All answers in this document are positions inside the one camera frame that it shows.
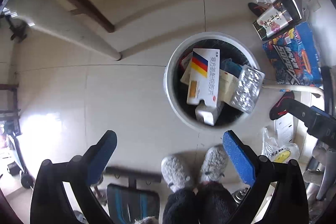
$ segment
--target red and black shoe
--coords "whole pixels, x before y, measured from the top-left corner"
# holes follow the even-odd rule
[[[287,114],[287,110],[284,109],[283,105],[282,105],[282,101],[284,98],[290,98],[290,99],[294,99],[294,92],[293,91],[286,91],[283,96],[281,97],[281,99],[272,107],[272,109],[269,112],[269,118],[274,121],[276,119],[279,119],[280,117],[282,117],[283,115]]]
[[[267,9],[258,5],[254,2],[249,2],[248,5],[249,9],[255,14],[257,17],[260,17]]]

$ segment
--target table leg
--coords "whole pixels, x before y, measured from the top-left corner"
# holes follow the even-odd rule
[[[75,5],[81,13],[87,14],[93,20],[98,22],[107,32],[114,32],[114,25],[103,16],[103,14],[90,2],[90,0],[68,0]]]
[[[7,8],[32,28],[99,52],[116,60],[120,53],[79,22],[55,0],[9,0]]]

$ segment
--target wall socket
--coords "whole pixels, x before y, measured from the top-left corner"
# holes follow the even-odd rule
[[[315,12],[321,8],[321,5],[317,0],[303,0],[303,2],[308,5],[310,12]]]

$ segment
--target plastic packaging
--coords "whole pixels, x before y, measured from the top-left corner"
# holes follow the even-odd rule
[[[298,160],[300,150],[296,143],[282,143],[274,137],[270,137],[267,128],[262,129],[262,155],[270,161],[287,163],[291,159]]]
[[[251,113],[263,86],[264,78],[265,74],[261,71],[244,65],[229,105],[245,113]]]

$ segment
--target tiled floor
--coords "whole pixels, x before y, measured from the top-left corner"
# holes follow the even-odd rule
[[[36,176],[44,159],[61,162],[83,154],[108,129],[118,135],[111,165],[159,173],[165,155],[182,153],[196,172],[222,133],[199,133],[179,120],[163,91],[164,69],[184,39],[221,31],[244,43],[266,77],[273,78],[247,8],[253,0],[92,1],[116,24],[116,32],[105,32],[84,15],[78,18],[121,51],[121,61],[37,31],[16,45],[20,142],[30,172]],[[262,90],[253,114],[233,128],[256,153],[261,151],[261,128],[272,123],[268,112],[279,97],[277,91]],[[110,181],[115,179],[106,178],[104,185]],[[227,186],[237,182],[229,165]],[[162,212],[170,193],[165,183],[141,187],[159,192]]]

